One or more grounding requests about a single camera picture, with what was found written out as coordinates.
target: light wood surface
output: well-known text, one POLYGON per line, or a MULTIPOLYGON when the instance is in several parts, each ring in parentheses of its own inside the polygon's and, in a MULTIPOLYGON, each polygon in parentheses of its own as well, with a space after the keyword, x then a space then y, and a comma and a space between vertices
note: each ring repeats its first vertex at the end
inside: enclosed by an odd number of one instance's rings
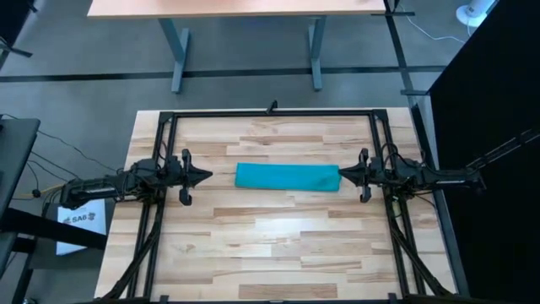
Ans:
MULTIPOLYGON (((389 108, 388 114, 400 153, 419 159, 408 109, 389 108)), ((137 114, 127 167, 151 157, 158 115, 137 114)), ((178 187, 167 193, 155 301, 163 294, 172 301, 400 294, 379 188, 362 204, 359 189, 344 179, 336 193, 234 186, 238 162, 356 164, 361 148, 374 154, 367 117, 181 118, 175 142, 176 154, 188 148, 193 164, 213 176, 192 190, 191 207, 179 203, 178 187)), ((455 290, 433 207, 420 199, 408 205, 420 257, 445 288, 455 290)), ((137 203, 116 206, 96 296, 104 295, 131 262, 141 208, 137 203)), ((153 219, 154 209, 150 214, 153 219)), ((406 266, 414 290, 407 259, 406 266)), ((139 295, 145 274, 146 264, 139 274, 139 295)))
POLYGON ((382 0, 93 0, 94 18, 185 18, 383 13, 382 0))

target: wooden tabletop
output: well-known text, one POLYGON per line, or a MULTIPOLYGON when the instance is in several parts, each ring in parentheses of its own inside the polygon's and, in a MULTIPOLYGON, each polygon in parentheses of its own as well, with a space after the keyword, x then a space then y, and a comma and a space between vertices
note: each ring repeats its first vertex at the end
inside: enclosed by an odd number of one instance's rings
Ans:
POLYGON ((89 17, 185 18, 384 13, 383 0, 93 0, 89 17))
MULTIPOLYGON (((419 160, 408 109, 387 110, 400 153, 419 160)), ((137 114, 126 167, 151 157, 158 116, 158 111, 137 114)), ((154 301, 160 295, 171 301, 232 301, 400 294, 379 188, 373 187, 373 198, 362 204, 359 189, 345 179, 337 193, 250 190, 234 183, 238 162, 355 165, 362 148, 374 154, 367 117, 181 118, 175 153, 184 148, 192 152, 194 166, 213 176, 191 191, 191 207, 179 203, 178 187, 167 193, 154 301)), ((408 206, 420 257, 454 291, 434 208, 420 199, 408 206)), ((116 206, 96 296, 103 296, 131 262, 141 208, 116 206)), ((139 295, 145 274, 146 264, 139 295)))

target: desk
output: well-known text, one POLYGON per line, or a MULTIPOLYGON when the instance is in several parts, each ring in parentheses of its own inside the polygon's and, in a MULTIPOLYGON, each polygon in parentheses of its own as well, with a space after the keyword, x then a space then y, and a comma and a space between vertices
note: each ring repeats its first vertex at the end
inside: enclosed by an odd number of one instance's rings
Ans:
MULTIPOLYGON (((408 109, 389 108, 387 113, 400 153, 419 160, 408 109)), ((158 111, 137 114, 126 167, 152 157, 158 119, 158 111)), ((359 189, 344 179, 337 193, 234 186, 238 162, 344 167, 355 165, 360 150, 372 152, 373 146, 367 117, 179 119, 174 155, 188 148, 193 165, 213 171, 213 176, 191 191, 191 207, 178 202, 178 187, 168 190, 152 299, 169 295, 171 301, 342 300, 399 295, 379 188, 374 187, 373 198, 362 204, 359 189)), ((95 296, 103 296, 131 262, 141 209, 138 203, 116 206, 95 296)), ((434 208, 413 199, 408 209, 420 257, 445 288, 455 291, 434 208)), ((150 210, 150 219, 154 211, 150 210)), ((407 259, 405 266, 412 274, 407 259)), ((143 264, 137 295, 142 295, 145 275, 143 264)))
POLYGON ((317 15, 309 28, 310 61, 315 90, 322 89, 321 44, 328 14, 376 14, 385 12, 383 0, 94 0, 90 18, 156 18, 175 57, 172 91, 180 93, 186 64, 189 29, 180 35, 171 18, 317 15))

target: desk leg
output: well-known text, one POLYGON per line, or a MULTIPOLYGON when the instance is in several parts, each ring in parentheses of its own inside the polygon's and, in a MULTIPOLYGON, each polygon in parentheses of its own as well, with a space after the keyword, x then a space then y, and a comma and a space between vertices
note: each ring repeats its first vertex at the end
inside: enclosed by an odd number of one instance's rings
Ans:
POLYGON ((310 60, 311 74, 313 77, 313 88, 315 91, 322 89, 321 76, 321 45, 324 26, 327 22, 327 16, 317 17, 315 25, 310 25, 310 60))
POLYGON ((107 243, 107 236, 100 233, 58 223, 55 220, 44 219, 12 208, 4 211, 0 229, 97 249, 105 249, 107 243))
POLYGON ((176 32, 175 24, 172 22, 172 19, 159 19, 159 25, 161 25, 165 38, 167 38, 167 42, 169 42, 170 50, 175 57, 175 72, 172 76, 171 90, 173 93, 178 94, 180 93, 182 74, 184 73, 184 67, 186 65, 189 29, 182 29, 180 37, 178 37, 178 33, 176 32))

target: black metal frame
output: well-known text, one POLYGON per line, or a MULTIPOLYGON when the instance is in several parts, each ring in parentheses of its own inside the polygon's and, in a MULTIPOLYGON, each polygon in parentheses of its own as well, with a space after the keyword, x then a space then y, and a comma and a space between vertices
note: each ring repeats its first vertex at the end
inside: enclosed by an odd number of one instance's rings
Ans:
MULTIPOLYGON (((156 131, 155 141, 154 141, 154 150, 153 150, 153 159, 156 162, 159 162, 159 151, 162 147, 162 142, 164 142, 164 132, 165 124, 170 123, 170 130, 167 139, 167 150, 165 159, 171 157, 174 152, 175 139, 176 139, 176 129, 178 126, 178 120, 180 118, 190 118, 190 117, 317 117, 317 116, 362 116, 368 117, 370 121, 370 131, 373 138, 373 143, 375 146, 375 155, 378 157, 383 156, 383 150, 381 145, 381 139, 379 138, 378 124, 380 123, 383 128, 384 140, 386 143, 392 143, 392 133, 390 129, 390 124, 388 121, 388 115, 385 109, 374 109, 374 110, 286 110, 286 109, 277 109, 278 103, 274 101, 268 109, 260 111, 184 111, 184 112, 172 112, 164 111, 159 114, 159 123, 158 129, 156 131)), ((394 166, 396 164, 396 159, 391 159, 391 164, 394 166)), ((389 229, 391 231, 391 243, 394 252, 394 258, 397 266, 397 276, 399 280, 399 285, 401 293, 403 296, 410 295, 407 274, 405 265, 403 262, 402 249, 405 253, 411 258, 413 263, 414 271, 414 280, 416 283, 416 289, 419 295, 425 295, 424 281, 434 290, 434 293, 437 296, 448 295, 446 290, 439 285, 435 277, 431 275, 428 269, 425 267, 424 263, 418 257, 414 243, 413 229, 408 216, 407 204, 404 200, 398 201, 400 204, 400 209, 402 211, 402 220, 404 226, 404 233, 399 230, 397 225, 396 215, 393 211, 393 199, 392 199, 392 190, 388 187, 383 187, 383 192, 385 194, 385 207, 386 207, 386 216, 389 223, 389 229)), ((158 193, 157 200, 157 210, 155 214, 154 224, 157 223, 157 233, 158 239, 154 241, 152 247, 149 249, 150 254, 148 257, 148 267, 146 272, 146 278, 143 288, 143 297, 135 297, 136 286, 138 281, 138 270, 134 269, 134 275, 130 280, 127 298, 131 298, 132 301, 149 301, 152 292, 152 285, 154 282, 155 267, 157 263, 157 255, 159 249, 159 232, 163 220, 163 214, 165 211, 165 195, 166 189, 161 189, 158 193)), ((140 253, 143 244, 147 242, 144 240, 146 234, 148 221, 149 221, 149 209, 150 205, 145 204, 143 206, 143 211, 141 213, 141 219, 139 223, 138 237, 135 246, 135 253, 140 253)), ((116 290, 119 294, 122 293, 122 290, 116 290)), ((375 301, 362 301, 362 302, 373 302, 373 303, 382 303, 388 302, 388 299, 381 299, 375 301)), ((182 301, 160 301, 163 303, 185 303, 182 301)), ((248 301, 251 304, 259 303, 268 303, 268 301, 248 301)), ((312 303, 316 301, 287 301, 287 303, 312 303)), ((325 301, 332 303, 345 303, 351 301, 325 301)))

